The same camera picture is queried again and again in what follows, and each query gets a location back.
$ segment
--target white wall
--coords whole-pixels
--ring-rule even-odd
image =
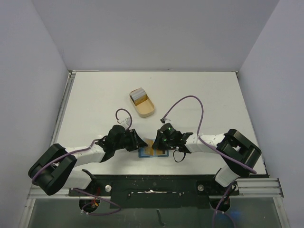
[[[0,7],[0,227],[15,228],[27,172],[50,143],[67,69],[30,0]]]
[[[303,227],[304,1],[281,0],[253,46],[240,85],[269,173],[293,228]]]
[[[239,70],[278,0],[33,0],[68,69]]]

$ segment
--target small wooden tray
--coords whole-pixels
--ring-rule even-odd
[[[148,95],[147,95],[147,100],[141,102],[138,105],[134,104],[131,97],[130,100],[140,117],[145,118],[154,113],[154,104],[152,103]]]

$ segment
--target wire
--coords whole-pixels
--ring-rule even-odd
[[[224,198],[224,203],[229,199],[229,197],[230,197],[230,195],[234,192],[234,190],[235,190],[236,188],[234,188],[234,189],[232,189],[228,194],[227,194],[227,196]]]
[[[42,168],[33,176],[33,178],[32,178],[32,184],[35,184],[35,185],[36,185],[35,180],[37,179],[37,177],[38,177],[38,176],[39,176],[47,167],[51,166],[53,163],[56,163],[56,162],[60,161],[61,159],[65,158],[65,157],[67,157],[67,156],[69,156],[69,155],[71,155],[71,154],[78,153],[78,152],[84,152],[84,151],[87,151],[87,150],[91,149],[92,146],[94,145],[94,143],[97,142],[98,140],[99,140],[99,139],[94,139],[94,140],[91,142],[90,146],[88,146],[88,147],[86,147],[86,148],[83,148],[83,149],[80,149],[80,150],[75,150],[75,151],[66,153],[66,154],[61,155],[60,157],[58,157],[58,158],[56,158],[56,159],[50,161],[48,164],[46,164],[45,166],[43,166],[43,167],[42,167]]]
[[[87,195],[87,196],[92,196],[92,197],[94,197],[94,198],[97,198],[97,199],[99,199],[99,200],[102,200],[102,201],[104,201],[104,202],[107,202],[107,203],[109,203],[109,204],[112,204],[112,205],[118,207],[117,210],[110,211],[110,212],[105,212],[105,213],[88,213],[88,212],[87,212],[87,213],[86,213],[87,215],[93,215],[93,216],[111,215],[111,214],[115,214],[115,213],[117,213],[117,212],[119,212],[119,211],[122,210],[122,207],[121,207],[121,206],[119,206],[118,204],[116,204],[116,203],[114,203],[114,202],[111,202],[110,200],[107,200],[107,199],[101,198],[101,197],[99,197],[99,196],[90,194],[90,193],[88,193],[88,192],[86,192],[86,191],[83,191],[83,190],[81,190],[81,189],[71,189],[71,190],[78,191],[78,192],[80,192],[80,193],[82,193],[82,194],[85,194],[85,195]],[[84,210],[84,208],[85,208],[86,206],[90,205],[90,204],[91,204],[91,203],[85,204],[85,205],[81,208],[81,210]]]
[[[130,127],[131,127],[131,125],[132,125],[132,123],[133,123],[132,116],[131,116],[131,114],[130,114],[130,112],[129,112],[128,110],[126,110],[126,109],[124,109],[124,108],[119,108],[119,109],[117,109],[117,111],[116,111],[116,113],[115,113],[116,120],[119,120],[118,117],[117,117],[117,113],[118,113],[119,111],[125,111],[126,113],[128,113],[128,115],[129,115],[129,117],[130,117],[131,122],[130,122],[130,125],[128,126],[128,128],[126,129],[126,131],[127,131],[127,130],[130,129]]]
[[[227,214],[227,213],[225,213],[225,212],[223,212],[223,211],[221,211],[221,210],[218,210],[218,211],[220,211],[220,212],[222,212],[222,214],[226,215],[226,216],[231,220],[231,222],[232,222],[232,224],[233,224],[233,227],[234,227],[234,228],[237,228],[237,226],[236,226],[236,224],[235,224],[233,218],[232,218],[229,214]]]
[[[180,161],[177,161],[177,160],[175,159],[175,156],[174,156],[174,154],[175,154],[176,151],[177,151],[177,150],[175,150],[175,151],[173,152],[173,158],[174,158],[174,160],[175,160],[176,163],[180,163],[180,162],[182,162],[182,161],[185,159],[186,153],[184,153],[184,156],[183,156],[183,158],[182,158]]]
[[[98,196],[99,193],[100,193],[100,187],[97,188],[97,193],[96,193],[96,195]],[[96,203],[96,198],[93,198],[93,199],[92,199],[92,205],[93,205],[93,204],[95,204],[95,205],[97,204],[97,203]]]
[[[225,154],[222,153],[221,151],[218,151],[215,147],[209,145],[208,143],[206,143],[204,140],[201,139],[201,137],[200,137],[200,127],[201,127],[201,123],[202,123],[203,117],[204,117],[204,106],[203,106],[203,103],[201,102],[201,100],[200,100],[197,96],[188,95],[188,96],[185,96],[185,97],[181,98],[180,100],[178,100],[178,101],[177,101],[177,102],[176,102],[176,103],[167,111],[167,113],[163,116],[163,119],[165,119],[165,118],[167,117],[167,115],[169,114],[169,112],[170,112],[170,111],[171,111],[179,102],[181,102],[182,100],[184,100],[184,99],[186,99],[186,98],[188,98],[188,97],[193,97],[193,98],[197,99],[198,102],[199,102],[199,104],[200,104],[200,106],[201,106],[201,116],[200,116],[199,126],[198,126],[198,130],[197,130],[197,135],[198,135],[199,140],[200,140],[205,146],[209,147],[210,149],[212,149],[213,151],[215,151],[216,153],[218,153],[218,154],[221,155],[222,157],[224,157],[224,158],[226,158],[226,159],[228,159],[228,160],[230,160],[230,161],[232,161],[232,162],[234,162],[234,163],[236,163],[236,164],[242,166],[244,169],[249,170],[251,173],[256,174],[257,172],[256,172],[254,169],[250,168],[249,166],[247,166],[247,165],[245,165],[245,164],[243,164],[243,163],[241,163],[241,162],[239,162],[239,161],[237,161],[237,160],[235,160],[235,159],[233,159],[233,158],[230,158],[229,156],[225,155]]]
[[[229,192],[229,190],[231,189],[232,185],[233,185],[233,182],[229,184],[229,186],[227,187],[227,190],[225,191],[224,195],[222,196],[222,198],[221,198],[220,201],[218,202],[218,204],[217,204],[217,206],[216,206],[216,208],[215,208],[215,210],[214,210],[214,212],[213,212],[213,215],[212,215],[212,228],[214,228],[215,215],[217,214],[217,211],[218,211],[218,209],[219,209],[219,206],[220,206],[220,204],[223,202],[223,200],[224,200],[224,198],[226,197],[226,195],[228,194],[228,192]],[[228,214],[226,214],[226,215],[232,220],[233,226],[236,227],[236,226],[235,226],[235,223],[234,223],[234,221],[233,221],[233,219],[232,219],[232,217],[229,216]]]
[[[161,219],[162,219],[162,215],[161,215],[161,212],[160,212],[159,209],[156,210],[156,213],[157,213],[157,217],[158,217],[158,222],[159,222],[159,224],[160,224],[162,227],[166,226],[166,224],[163,223],[162,220],[161,220]]]

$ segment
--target screw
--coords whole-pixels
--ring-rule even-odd
[[[198,190],[199,190],[199,191],[204,191],[204,185],[200,184],[200,185],[198,186]]]
[[[104,188],[104,190],[105,190],[106,192],[110,192],[110,191],[112,190],[111,185],[106,185],[105,188]]]

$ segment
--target glass panel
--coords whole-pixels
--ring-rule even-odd
[[[210,209],[194,207],[178,209],[123,209],[109,216],[80,214],[78,199],[37,199],[29,228],[210,228]],[[111,211],[102,202],[96,213]],[[236,227],[280,228],[279,218],[272,198],[233,198],[228,214]],[[232,228],[226,215],[216,216],[216,228]]]

